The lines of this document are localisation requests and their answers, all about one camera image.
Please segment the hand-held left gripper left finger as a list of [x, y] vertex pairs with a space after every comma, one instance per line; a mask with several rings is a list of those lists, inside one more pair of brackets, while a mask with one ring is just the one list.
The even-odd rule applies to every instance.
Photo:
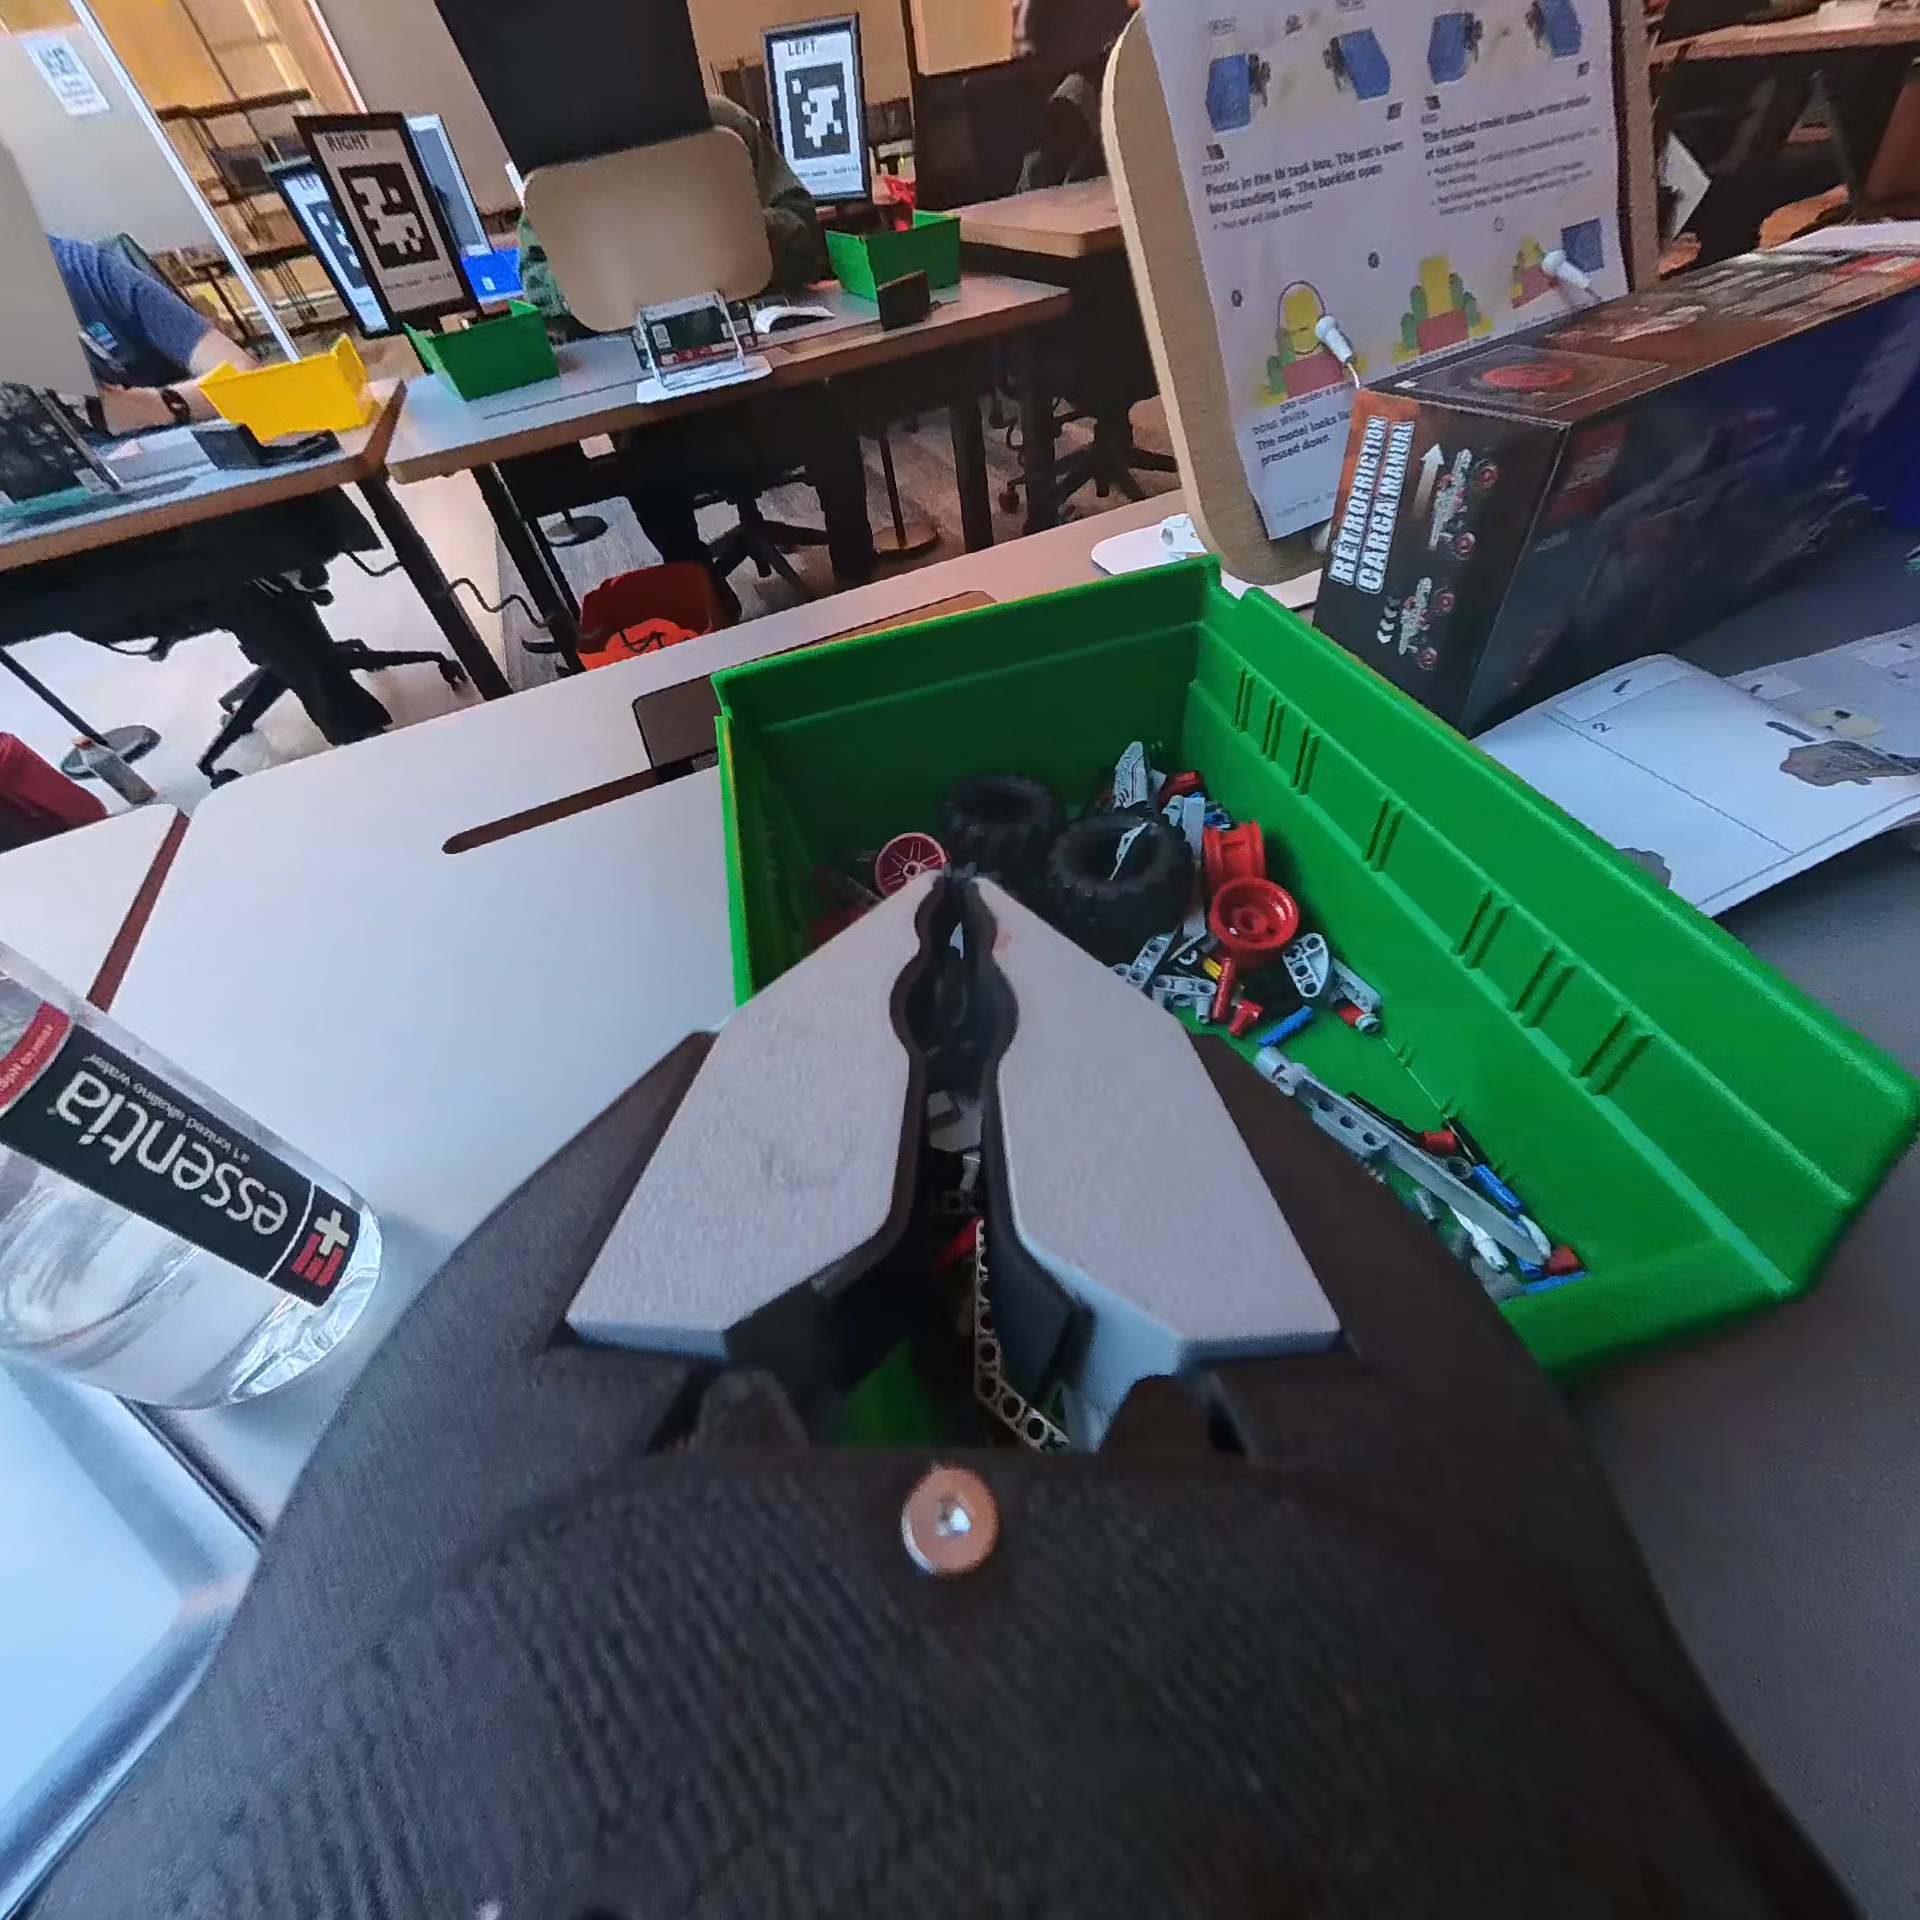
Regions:
[[934, 1089], [905, 1014], [945, 880], [914, 880], [716, 1031], [566, 1305], [572, 1334], [761, 1368], [837, 1445], [975, 1434], [980, 1073]]

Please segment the black lego piece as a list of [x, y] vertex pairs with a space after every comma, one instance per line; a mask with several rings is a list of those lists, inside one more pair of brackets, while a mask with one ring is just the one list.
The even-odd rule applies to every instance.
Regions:
[[924, 968], [908, 993], [908, 1031], [934, 1089], [973, 1088], [992, 1036], [985, 968], [989, 922], [975, 878], [945, 880], [932, 897]]

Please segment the large green plastic bin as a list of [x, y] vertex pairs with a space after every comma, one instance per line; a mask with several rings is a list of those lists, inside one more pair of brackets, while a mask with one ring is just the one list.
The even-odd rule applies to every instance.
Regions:
[[1300, 1060], [1462, 1120], [1576, 1272], [1504, 1305], [1557, 1375], [1815, 1288], [1916, 1138], [1916, 1079], [1311, 623], [1208, 560], [711, 676], [733, 998], [809, 956], [815, 870], [957, 777], [1068, 808], [1194, 772], [1382, 998]]

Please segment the lego instruction booklet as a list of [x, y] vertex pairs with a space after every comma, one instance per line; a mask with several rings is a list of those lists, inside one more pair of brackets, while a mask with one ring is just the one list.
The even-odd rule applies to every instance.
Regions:
[[1916, 840], [1917, 629], [1730, 679], [1646, 655], [1476, 745], [1708, 919]]

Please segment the pile of small lego pieces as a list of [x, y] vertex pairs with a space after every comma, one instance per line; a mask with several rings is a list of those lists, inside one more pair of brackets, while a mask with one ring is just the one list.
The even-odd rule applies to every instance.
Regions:
[[[973, 774], [1023, 774], [1041, 778], [1028, 772]], [[1361, 1039], [1382, 1037], [1385, 1018], [1380, 991], [1328, 942], [1324, 926], [1300, 896], [1270, 873], [1266, 838], [1266, 878], [1294, 896], [1303, 913], [1303, 930], [1285, 949], [1282, 961], [1268, 972], [1241, 975], [1231, 961], [1216, 956], [1216, 946], [1208, 937], [1208, 896], [1204, 890], [1202, 876], [1202, 826], [1206, 815], [1216, 823], [1224, 820], [1229, 825], [1254, 817], [1249, 813], [1229, 810], [1216, 802], [1194, 769], [1175, 769], [1166, 774], [1149, 760], [1145, 742], [1135, 741], [1114, 758], [1110, 772], [1094, 783], [1094, 791], [1082, 807], [1070, 807], [1062, 793], [1054, 783], [1049, 785], [1062, 800], [1065, 823], [1073, 823], [1094, 810], [1157, 810], [1184, 832], [1192, 853], [1190, 897], [1184, 922], [1143, 943], [1132, 965], [1104, 965], [1127, 990], [1157, 1002], [1173, 1017], [1206, 1029], [1221, 1039], [1249, 1049], [1252, 1060], [1262, 1047], [1277, 1047], [1325, 1085], [1328, 1080], [1300, 1058], [1303, 1036], [1306, 1036], [1317, 1024], [1337, 1022]], [[903, 832], [921, 829], [934, 836], [940, 800], [932, 808], [929, 825], [912, 825]], [[872, 856], [879, 846], [839, 854], [814, 870], [814, 916], [809, 926], [810, 943], [825, 943], [831, 935], [845, 930], [882, 902], [872, 890]], [[973, 870], [945, 870], [980, 878], [980, 873]], [[1005, 886], [999, 886], [1041, 916], [1039, 885], [1028, 890], [1007, 890]], [[1529, 1201], [1519, 1198], [1519, 1192], [1493, 1166], [1469, 1124], [1455, 1110], [1440, 1108], [1436, 1094], [1431, 1096], [1429, 1124], [1400, 1117], [1360, 1092], [1337, 1094], [1357, 1101], [1365, 1110], [1370, 1110], [1380, 1120], [1394, 1122], [1416, 1144], [1425, 1146], [1438, 1159], [1448, 1160], [1450, 1170], [1474, 1176], [1474, 1182], [1489, 1190], [1495, 1200], [1504, 1201], [1509, 1208], [1522, 1210], [1546, 1233], [1546, 1226], [1529, 1208]], [[1552, 1257], [1544, 1271], [1516, 1266], [1504, 1258], [1502, 1248], [1476, 1240], [1450, 1210], [1438, 1207], [1425, 1192], [1413, 1188], [1397, 1170], [1370, 1168], [1361, 1160], [1360, 1166], [1382, 1188], [1394, 1192], [1405, 1208], [1425, 1223], [1431, 1233], [1446, 1245], [1454, 1258], [1474, 1272], [1476, 1284], [1495, 1302], [1529, 1298], [1586, 1274], [1586, 1264], [1576, 1249], [1549, 1233], [1546, 1240], [1552, 1242]]]

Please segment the long grey lego beam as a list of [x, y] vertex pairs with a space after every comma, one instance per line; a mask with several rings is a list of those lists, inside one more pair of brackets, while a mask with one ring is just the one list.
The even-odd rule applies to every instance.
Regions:
[[1306, 1117], [1357, 1160], [1397, 1170], [1404, 1182], [1450, 1210], [1476, 1240], [1502, 1248], [1505, 1261], [1544, 1271], [1552, 1257], [1546, 1233], [1516, 1207], [1495, 1200], [1474, 1176], [1450, 1170], [1446, 1159], [1438, 1159], [1416, 1144], [1394, 1122], [1380, 1120], [1357, 1101], [1329, 1089], [1280, 1047], [1262, 1047], [1254, 1053], [1254, 1068], [1274, 1089], [1295, 1100]]

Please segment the red orange bag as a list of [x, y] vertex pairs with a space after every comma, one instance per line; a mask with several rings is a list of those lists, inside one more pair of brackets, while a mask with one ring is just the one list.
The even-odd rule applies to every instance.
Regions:
[[638, 567], [590, 586], [575, 658], [584, 670], [657, 653], [733, 623], [702, 561]]

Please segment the clear water bottle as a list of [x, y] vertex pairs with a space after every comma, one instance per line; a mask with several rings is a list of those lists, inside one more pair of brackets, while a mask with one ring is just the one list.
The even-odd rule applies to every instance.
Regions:
[[345, 1342], [381, 1257], [345, 1176], [4, 949], [4, 1362], [153, 1408], [257, 1401]]

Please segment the white divider foot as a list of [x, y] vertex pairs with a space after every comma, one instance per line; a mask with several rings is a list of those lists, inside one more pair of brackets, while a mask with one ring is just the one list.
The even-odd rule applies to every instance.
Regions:
[[1216, 560], [1216, 552], [1198, 535], [1192, 517], [1185, 511], [1109, 535], [1089, 549], [1089, 565], [1104, 577], [1185, 565], [1189, 560]]

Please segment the grey topped table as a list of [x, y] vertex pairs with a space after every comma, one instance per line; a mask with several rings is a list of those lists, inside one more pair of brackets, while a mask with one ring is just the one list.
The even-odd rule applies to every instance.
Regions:
[[532, 526], [497, 468], [553, 447], [678, 418], [730, 416], [776, 392], [825, 386], [856, 426], [886, 429], [944, 408], [966, 552], [994, 543], [992, 480], [980, 401], [992, 386], [992, 350], [1021, 377], [1021, 400], [1045, 407], [1033, 338], [1070, 314], [1065, 288], [994, 272], [965, 272], [912, 327], [882, 327], [878, 305], [826, 280], [809, 290], [831, 318], [788, 327], [754, 346], [761, 373], [694, 391], [665, 391], [640, 374], [625, 334], [558, 350], [560, 373], [482, 400], [460, 400], [433, 374], [405, 384], [386, 453], [386, 476], [413, 484], [474, 473], [500, 541], [535, 565], [543, 604], [560, 575], [540, 556]]

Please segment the small green plastic bin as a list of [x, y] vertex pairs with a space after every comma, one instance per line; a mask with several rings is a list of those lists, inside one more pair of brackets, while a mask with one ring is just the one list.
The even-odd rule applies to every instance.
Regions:
[[921, 273], [932, 294], [962, 278], [962, 223], [945, 209], [914, 209], [910, 226], [874, 231], [825, 231], [826, 257], [839, 286], [874, 304], [884, 284]]
[[422, 367], [457, 400], [477, 401], [560, 377], [543, 312], [522, 298], [452, 332], [409, 325], [405, 334]]

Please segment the wooden edged table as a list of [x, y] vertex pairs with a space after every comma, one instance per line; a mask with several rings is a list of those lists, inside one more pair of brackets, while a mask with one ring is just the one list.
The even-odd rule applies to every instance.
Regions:
[[309, 458], [263, 466], [197, 462], [158, 473], [110, 498], [94, 498], [71, 511], [15, 519], [1, 533], [4, 646], [52, 634], [56, 623], [40, 599], [52, 590], [48, 570], [87, 560], [87, 575], [104, 570], [101, 556], [132, 546], [149, 558], [158, 538], [209, 527], [209, 556], [218, 574], [263, 574], [268, 550], [246, 550], [244, 535], [261, 535], [263, 514], [285, 517], [293, 503], [340, 498], [377, 533], [377, 552], [391, 560], [438, 633], [465, 686], [482, 698], [510, 693], [495, 650], [482, 639], [454, 583], [397, 503], [391, 453], [409, 388], [401, 380], [372, 384], [374, 410], [368, 425], [337, 434], [333, 447]]

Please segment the yellow plastic bin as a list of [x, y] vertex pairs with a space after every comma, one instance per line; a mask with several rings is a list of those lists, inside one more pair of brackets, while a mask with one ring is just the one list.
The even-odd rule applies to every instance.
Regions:
[[372, 423], [377, 394], [351, 338], [270, 367], [212, 367], [198, 377], [212, 410], [255, 441], [350, 434]]

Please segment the blue plastic bin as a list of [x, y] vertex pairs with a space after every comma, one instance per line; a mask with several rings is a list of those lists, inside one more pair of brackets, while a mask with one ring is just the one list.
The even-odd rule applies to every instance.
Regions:
[[1856, 490], [1901, 530], [1917, 530], [1917, 391], [1866, 436], [1856, 466]]

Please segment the white wall sign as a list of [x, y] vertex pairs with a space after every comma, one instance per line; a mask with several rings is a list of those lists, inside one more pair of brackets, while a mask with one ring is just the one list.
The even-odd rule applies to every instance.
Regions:
[[69, 36], [61, 31], [29, 31], [15, 36], [15, 48], [65, 116], [94, 118], [111, 113], [111, 97], [108, 97], [108, 92]]

